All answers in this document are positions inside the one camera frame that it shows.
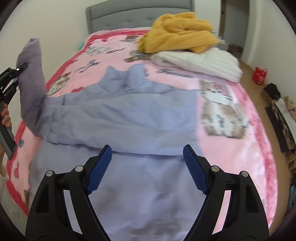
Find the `person's left hand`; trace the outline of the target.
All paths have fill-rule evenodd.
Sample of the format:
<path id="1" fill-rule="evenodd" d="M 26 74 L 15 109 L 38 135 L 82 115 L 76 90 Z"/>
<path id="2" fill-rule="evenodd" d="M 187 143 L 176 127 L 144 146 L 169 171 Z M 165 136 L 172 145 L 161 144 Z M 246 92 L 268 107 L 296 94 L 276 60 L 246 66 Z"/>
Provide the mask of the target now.
<path id="1" fill-rule="evenodd" d="M 6 128 L 11 129 L 12 128 L 12 123 L 11 123 L 11 118 L 9 116 L 9 110 L 8 110 L 8 108 L 4 108 L 1 111 L 1 117 L 2 117 L 1 124 L 3 126 L 5 126 Z"/>

